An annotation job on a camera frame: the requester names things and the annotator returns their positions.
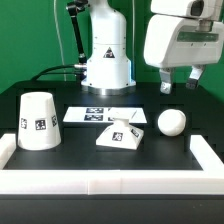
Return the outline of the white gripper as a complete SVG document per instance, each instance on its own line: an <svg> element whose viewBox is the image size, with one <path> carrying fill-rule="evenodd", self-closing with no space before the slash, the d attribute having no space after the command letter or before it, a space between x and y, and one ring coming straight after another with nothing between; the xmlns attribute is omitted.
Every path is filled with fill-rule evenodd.
<svg viewBox="0 0 224 224"><path fill-rule="evenodd" d="M159 70L160 91L170 94L173 67L192 66L188 89L198 87L206 64L217 63L224 43L224 24L214 22L210 32L197 31L198 21L174 16L154 15L147 27L144 59Z"/></svg>

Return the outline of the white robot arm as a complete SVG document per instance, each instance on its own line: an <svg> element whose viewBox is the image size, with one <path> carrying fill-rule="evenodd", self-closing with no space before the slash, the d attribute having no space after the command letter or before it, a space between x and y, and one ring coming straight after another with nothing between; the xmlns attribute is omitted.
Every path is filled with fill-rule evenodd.
<svg viewBox="0 0 224 224"><path fill-rule="evenodd" d="M160 91L172 90L177 67L192 68L186 87L194 89L208 64L219 61L224 47L224 0L151 0L144 43L145 62L159 69ZM119 94L136 85L126 56L126 19L108 0L89 0L92 55L87 60L85 90Z"/></svg>

